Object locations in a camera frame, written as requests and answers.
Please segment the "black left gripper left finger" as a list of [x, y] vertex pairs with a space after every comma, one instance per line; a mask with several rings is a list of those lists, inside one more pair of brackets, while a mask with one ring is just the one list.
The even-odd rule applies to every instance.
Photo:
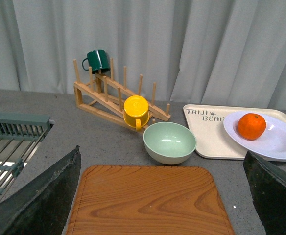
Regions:
[[60, 235], [80, 178], [79, 147], [0, 203], [0, 235]]

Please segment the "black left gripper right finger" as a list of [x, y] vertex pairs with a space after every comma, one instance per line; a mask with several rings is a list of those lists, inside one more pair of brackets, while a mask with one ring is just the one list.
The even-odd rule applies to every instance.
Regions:
[[252, 151], [243, 161], [253, 204], [268, 235], [286, 235], [286, 172]]

